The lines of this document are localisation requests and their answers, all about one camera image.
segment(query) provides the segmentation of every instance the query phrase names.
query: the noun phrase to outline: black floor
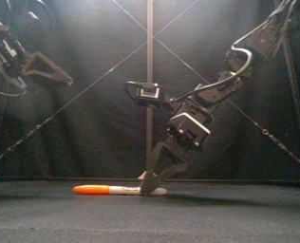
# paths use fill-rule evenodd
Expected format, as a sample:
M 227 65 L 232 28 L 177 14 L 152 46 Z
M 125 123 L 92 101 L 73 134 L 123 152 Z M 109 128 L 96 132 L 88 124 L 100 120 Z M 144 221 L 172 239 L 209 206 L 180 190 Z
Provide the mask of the black floor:
M 74 195 L 100 181 L 2 181 L 2 242 L 300 242 L 300 188 L 167 183 L 167 196 Z M 112 181 L 113 185 L 135 186 Z

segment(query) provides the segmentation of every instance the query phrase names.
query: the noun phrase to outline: black backdrop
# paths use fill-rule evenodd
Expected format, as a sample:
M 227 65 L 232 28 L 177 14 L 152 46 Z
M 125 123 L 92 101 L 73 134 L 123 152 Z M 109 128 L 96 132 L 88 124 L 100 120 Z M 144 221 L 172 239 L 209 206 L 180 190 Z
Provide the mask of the black backdrop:
M 147 115 L 129 100 L 124 84 L 147 82 L 147 46 L 139 49 L 148 37 L 147 0 L 45 3 L 52 10 L 53 29 L 42 40 L 22 39 L 22 44 L 29 51 L 41 50 L 76 83 L 66 88 L 36 79 L 29 81 L 24 97 L 8 98 L 0 154 L 77 99 L 5 156 L 0 175 L 137 178 L 145 169 Z M 263 22 L 274 8 L 271 0 L 155 1 L 155 33 L 160 32 L 157 38 L 165 44 L 155 41 L 155 82 L 165 86 L 171 96 L 181 96 L 204 83 L 200 76 L 213 80 L 232 43 Z M 45 12 L 37 12 L 48 25 Z M 258 66 L 231 100 L 300 157 L 299 122 L 283 51 L 275 60 Z M 155 111 L 155 142 L 167 138 L 168 118 L 165 110 Z M 204 152 L 176 178 L 300 178 L 300 164 L 231 103 L 223 103 L 208 127 L 213 134 Z

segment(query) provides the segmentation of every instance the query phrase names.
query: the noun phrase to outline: cable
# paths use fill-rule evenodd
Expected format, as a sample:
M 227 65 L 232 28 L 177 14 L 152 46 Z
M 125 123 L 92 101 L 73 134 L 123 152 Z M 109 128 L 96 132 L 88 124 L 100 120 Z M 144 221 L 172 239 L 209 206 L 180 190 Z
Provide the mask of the cable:
M 0 91 L 0 95 L 2 95 L 2 96 L 9 96 L 9 97 L 24 96 L 25 94 L 26 94 L 26 89 L 25 89 L 24 92 L 20 93 L 20 94 L 9 94 L 9 93 L 5 93 L 5 92 Z
M 136 82 L 133 82 L 133 81 L 129 81 L 129 82 L 127 82 L 127 84 L 125 84 L 125 92 L 127 92 L 127 94 L 129 95 L 129 97 L 133 99 L 133 101 L 136 100 L 136 97 L 132 95 L 132 93 L 131 93 L 131 90 L 129 90 L 129 86 L 139 86 L 139 84 L 136 83 Z
M 5 12 L 4 12 L 4 23 L 9 24 L 9 20 L 13 20 L 13 4 L 10 0 L 4 2 L 5 5 Z
M 49 24 L 49 27 L 48 27 L 48 30 L 46 30 L 46 33 L 52 31 L 53 29 L 53 26 L 54 26 L 54 21 L 53 21 L 53 15 L 52 15 L 52 11 L 50 9 L 48 8 L 46 4 L 44 3 L 42 0 L 36 0 L 37 3 L 45 8 L 46 10 L 46 14 L 49 16 L 49 19 L 50 19 L 50 24 Z
M 185 100 L 189 96 L 192 95 L 196 95 L 199 93 L 201 93 L 203 91 L 208 90 L 208 89 L 213 89 L 219 86 L 223 86 L 225 84 L 228 84 L 231 81 L 233 81 L 243 73 L 244 71 L 248 69 L 248 67 L 251 66 L 252 64 L 252 61 L 253 61 L 253 53 L 251 50 L 245 49 L 245 48 L 237 48 L 236 45 L 232 46 L 232 50 L 233 51 L 240 51 L 240 52 L 244 52 L 248 56 L 248 60 L 247 60 L 247 63 L 245 65 L 243 66 L 243 68 L 240 69 L 240 71 L 233 75 L 231 76 L 229 78 L 227 78 L 225 80 L 221 80 L 220 82 L 216 82 L 215 84 L 209 84 L 193 91 L 191 91 L 188 94 L 185 94 L 184 96 L 181 96 L 176 102 L 181 102 L 183 100 Z

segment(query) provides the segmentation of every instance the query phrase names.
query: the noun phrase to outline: vertical pole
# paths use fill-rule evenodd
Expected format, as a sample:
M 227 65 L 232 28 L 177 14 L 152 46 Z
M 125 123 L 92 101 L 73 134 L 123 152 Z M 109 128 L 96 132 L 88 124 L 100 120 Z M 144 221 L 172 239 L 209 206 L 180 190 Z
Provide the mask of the vertical pole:
M 275 0 L 276 8 L 280 6 L 280 4 L 282 4 L 282 0 Z M 294 57 L 292 57 L 290 41 L 288 41 L 288 34 L 286 34 L 286 38 L 283 40 L 283 47 L 284 47 L 284 55 L 286 55 L 287 66 L 288 66 L 288 79 L 290 79 L 292 98 L 294 98 L 295 109 L 296 109 L 299 131 L 300 131 L 300 91 L 299 91 L 296 68 L 294 64 Z
M 153 83 L 155 62 L 155 2 L 148 0 L 148 83 Z M 153 152 L 153 108 L 147 109 L 147 167 Z

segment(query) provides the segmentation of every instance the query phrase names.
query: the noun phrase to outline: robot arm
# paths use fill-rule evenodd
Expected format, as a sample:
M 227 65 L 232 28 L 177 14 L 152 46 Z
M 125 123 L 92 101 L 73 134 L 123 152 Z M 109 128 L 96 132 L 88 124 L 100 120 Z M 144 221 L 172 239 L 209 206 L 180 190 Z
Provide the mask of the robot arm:
M 8 82 L 25 90 L 28 85 L 22 76 L 40 75 L 52 80 L 73 84 L 73 79 L 53 63 L 53 61 L 41 53 L 29 53 L 17 40 L 10 27 L 0 23 L 0 74 Z
M 157 84 L 127 83 L 127 91 L 139 105 L 168 107 L 172 118 L 167 126 L 168 139 L 155 147 L 147 171 L 141 175 L 141 193 L 149 196 L 161 183 L 188 169 L 188 158 L 201 150 L 211 134 L 205 124 L 213 121 L 213 111 L 241 88 L 253 73 L 253 63 L 274 58 L 288 30 L 288 21 L 298 0 L 284 0 L 264 23 L 232 45 L 227 60 L 229 68 L 213 84 L 200 84 L 179 99 L 164 95 Z M 131 93 L 132 86 L 137 95 Z

